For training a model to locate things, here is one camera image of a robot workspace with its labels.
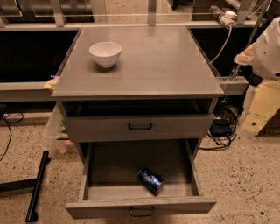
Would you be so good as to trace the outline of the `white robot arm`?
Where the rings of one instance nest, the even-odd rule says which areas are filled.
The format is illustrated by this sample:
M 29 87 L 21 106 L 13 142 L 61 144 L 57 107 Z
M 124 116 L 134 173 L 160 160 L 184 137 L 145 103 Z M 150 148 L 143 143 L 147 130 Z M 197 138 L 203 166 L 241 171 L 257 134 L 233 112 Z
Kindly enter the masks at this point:
M 252 66 L 263 79 L 280 80 L 280 17 L 272 20 L 257 41 L 237 54 L 234 63 Z

